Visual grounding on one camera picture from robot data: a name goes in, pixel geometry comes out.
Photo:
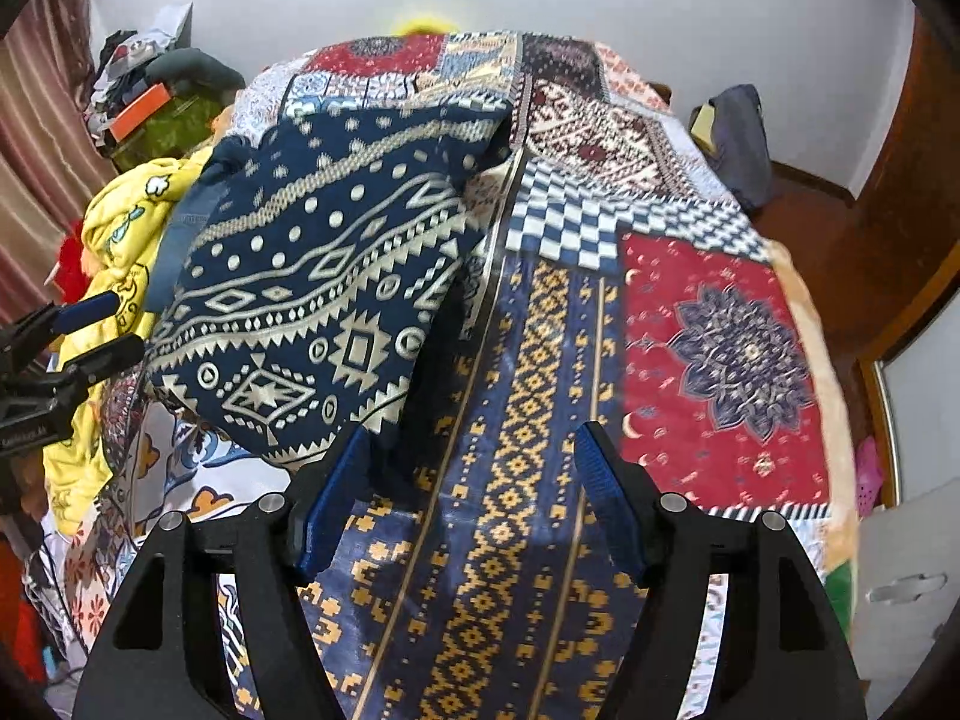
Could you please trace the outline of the dark grey neck pillow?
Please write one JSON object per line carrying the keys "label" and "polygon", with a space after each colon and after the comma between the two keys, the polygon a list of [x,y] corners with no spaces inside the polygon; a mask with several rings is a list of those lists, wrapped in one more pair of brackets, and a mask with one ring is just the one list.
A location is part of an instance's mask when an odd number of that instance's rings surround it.
{"label": "dark grey neck pillow", "polygon": [[217,93],[235,93],[245,87],[244,76],[239,71],[195,47],[158,55],[146,66],[145,80],[150,85],[192,83]]}

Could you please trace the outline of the red gold striped curtain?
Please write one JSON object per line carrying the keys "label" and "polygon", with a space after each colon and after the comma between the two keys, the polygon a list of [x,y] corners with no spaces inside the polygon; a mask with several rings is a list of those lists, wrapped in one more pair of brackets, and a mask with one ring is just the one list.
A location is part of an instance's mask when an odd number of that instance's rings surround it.
{"label": "red gold striped curtain", "polygon": [[93,82],[89,0],[26,0],[2,34],[2,317],[52,294],[60,244],[112,177],[83,109]]}

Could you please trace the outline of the yellow curved foam tube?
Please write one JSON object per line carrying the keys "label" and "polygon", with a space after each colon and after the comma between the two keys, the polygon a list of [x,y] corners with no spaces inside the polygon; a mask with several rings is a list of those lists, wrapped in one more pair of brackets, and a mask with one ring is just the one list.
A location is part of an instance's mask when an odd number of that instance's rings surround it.
{"label": "yellow curved foam tube", "polygon": [[434,13],[417,13],[402,18],[392,27],[391,34],[395,37],[428,36],[428,34],[451,34],[457,31],[457,25],[449,18],[434,15]]}

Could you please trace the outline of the blue denim jacket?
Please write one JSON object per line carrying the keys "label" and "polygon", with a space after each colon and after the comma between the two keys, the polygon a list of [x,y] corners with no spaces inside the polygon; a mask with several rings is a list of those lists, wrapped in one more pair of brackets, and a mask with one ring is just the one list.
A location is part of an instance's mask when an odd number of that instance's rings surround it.
{"label": "blue denim jacket", "polygon": [[228,135],[213,148],[200,176],[172,211],[160,242],[146,291],[146,312],[162,314],[174,299],[174,288],[194,239],[228,192],[228,179],[249,161],[252,145],[242,135]]}

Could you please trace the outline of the orange box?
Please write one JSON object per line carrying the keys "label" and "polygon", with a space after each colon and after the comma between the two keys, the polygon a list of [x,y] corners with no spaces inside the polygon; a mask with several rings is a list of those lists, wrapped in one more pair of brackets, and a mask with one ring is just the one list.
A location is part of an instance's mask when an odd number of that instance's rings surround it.
{"label": "orange box", "polygon": [[145,93],[133,99],[125,109],[122,109],[114,121],[110,122],[109,133],[116,142],[121,142],[137,130],[143,122],[148,121],[151,115],[163,109],[171,101],[171,93],[163,83],[150,86]]}

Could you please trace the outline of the green patterned storage box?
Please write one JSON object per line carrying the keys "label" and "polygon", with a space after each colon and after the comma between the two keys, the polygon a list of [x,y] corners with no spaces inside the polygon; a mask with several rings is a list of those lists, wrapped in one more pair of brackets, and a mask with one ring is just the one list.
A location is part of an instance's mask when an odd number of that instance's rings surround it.
{"label": "green patterned storage box", "polygon": [[117,143],[109,159],[119,171],[128,171],[156,158],[182,158],[212,137],[213,121],[223,109],[220,99],[208,94],[172,98]]}

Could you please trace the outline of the red cloth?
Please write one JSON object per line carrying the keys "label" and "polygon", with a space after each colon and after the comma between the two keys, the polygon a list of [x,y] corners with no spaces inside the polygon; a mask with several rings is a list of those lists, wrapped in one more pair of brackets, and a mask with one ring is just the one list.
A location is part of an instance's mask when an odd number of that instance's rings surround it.
{"label": "red cloth", "polygon": [[76,220],[60,244],[52,270],[52,282],[65,304],[80,302],[88,291],[91,277],[83,270],[83,222]]}

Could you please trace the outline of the pink slipper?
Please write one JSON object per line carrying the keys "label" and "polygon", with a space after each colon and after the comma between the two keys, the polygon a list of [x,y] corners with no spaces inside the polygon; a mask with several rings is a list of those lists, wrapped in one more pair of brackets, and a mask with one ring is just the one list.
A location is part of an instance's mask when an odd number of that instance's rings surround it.
{"label": "pink slipper", "polygon": [[884,488],[884,470],[880,461],[877,440],[866,437],[854,452],[856,472],[856,507],[860,517],[868,517],[880,502]]}

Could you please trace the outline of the brown wooden door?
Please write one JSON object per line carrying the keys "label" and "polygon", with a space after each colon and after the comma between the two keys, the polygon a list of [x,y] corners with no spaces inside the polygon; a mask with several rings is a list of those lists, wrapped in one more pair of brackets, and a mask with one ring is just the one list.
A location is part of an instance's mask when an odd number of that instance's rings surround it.
{"label": "brown wooden door", "polygon": [[958,239],[958,55],[914,20],[892,125],[817,299],[827,340],[854,355],[916,298]]}

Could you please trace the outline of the navy patterned hooded jacket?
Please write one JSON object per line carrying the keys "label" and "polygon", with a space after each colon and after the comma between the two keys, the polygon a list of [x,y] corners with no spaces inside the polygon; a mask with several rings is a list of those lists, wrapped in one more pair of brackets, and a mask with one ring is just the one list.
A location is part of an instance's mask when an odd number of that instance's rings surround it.
{"label": "navy patterned hooded jacket", "polygon": [[394,424],[482,239],[467,184],[509,158],[510,130],[489,94],[270,128],[149,337],[151,393],[286,468],[319,460],[348,422]]}

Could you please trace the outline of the white appliance with stickers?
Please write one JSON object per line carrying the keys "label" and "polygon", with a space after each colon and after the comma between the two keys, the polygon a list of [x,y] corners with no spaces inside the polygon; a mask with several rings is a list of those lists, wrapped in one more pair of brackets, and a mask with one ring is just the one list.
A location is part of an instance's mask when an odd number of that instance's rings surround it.
{"label": "white appliance with stickers", "polygon": [[851,652],[878,718],[934,647],[958,600],[958,483],[864,518]]}

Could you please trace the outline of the grey blue backpack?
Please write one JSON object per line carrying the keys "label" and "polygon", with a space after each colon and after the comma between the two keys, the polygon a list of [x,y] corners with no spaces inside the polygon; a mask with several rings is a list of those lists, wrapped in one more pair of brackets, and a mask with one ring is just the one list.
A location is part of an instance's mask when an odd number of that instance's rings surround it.
{"label": "grey blue backpack", "polygon": [[690,135],[743,210],[773,198],[773,163],[763,107],[754,85],[736,85],[693,109]]}

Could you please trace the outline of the pile of clothes and papers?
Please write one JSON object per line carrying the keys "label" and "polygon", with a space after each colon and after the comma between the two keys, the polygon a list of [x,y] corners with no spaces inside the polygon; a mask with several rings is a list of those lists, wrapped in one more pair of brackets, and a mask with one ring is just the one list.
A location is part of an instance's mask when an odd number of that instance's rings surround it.
{"label": "pile of clothes and papers", "polygon": [[192,2],[166,5],[143,31],[121,29],[104,41],[83,114],[96,148],[107,145],[109,127],[117,115],[148,88],[146,69],[161,55],[189,43],[184,32],[192,20],[192,8]]}

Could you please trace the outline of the patchwork patterned bed quilt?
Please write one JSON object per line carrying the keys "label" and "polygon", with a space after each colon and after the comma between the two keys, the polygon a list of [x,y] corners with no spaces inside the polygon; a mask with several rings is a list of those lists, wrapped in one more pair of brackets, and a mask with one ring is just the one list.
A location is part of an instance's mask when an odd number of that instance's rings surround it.
{"label": "patchwork patterned bed quilt", "polygon": [[[331,565],[296,584],[293,631],[314,645],[338,710],[601,713],[647,591],[613,566],[579,481],[583,422],[690,512],[784,518],[848,621],[853,446],[811,296],[620,55],[514,31],[355,39],[262,70],[224,136],[254,151],[275,125],[329,107],[478,94],[511,107],[509,158],[464,195],[482,239],[400,418],[345,424],[371,434],[370,489]],[[140,164],[89,202],[94,288],[116,289],[121,312],[68,337],[64,361],[127,330],[148,353],[164,314],[143,307],[151,270],[213,148]],[[44,455],[37,564],[68,661],[93,652],[153,528],[258,514],[309,463],[268,463],[172,410],[145,363],[94,387],[71,438]]]}

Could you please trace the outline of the white sliding wardrobe door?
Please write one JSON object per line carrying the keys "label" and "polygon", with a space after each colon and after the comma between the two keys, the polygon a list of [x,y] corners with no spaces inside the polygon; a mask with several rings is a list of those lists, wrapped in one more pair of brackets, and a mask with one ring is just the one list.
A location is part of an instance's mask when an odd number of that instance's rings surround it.
{"label": "white sliding wardrobe door", "polygon": [[864,359],[893,507],[958,479],[958,314],[949,305]]}

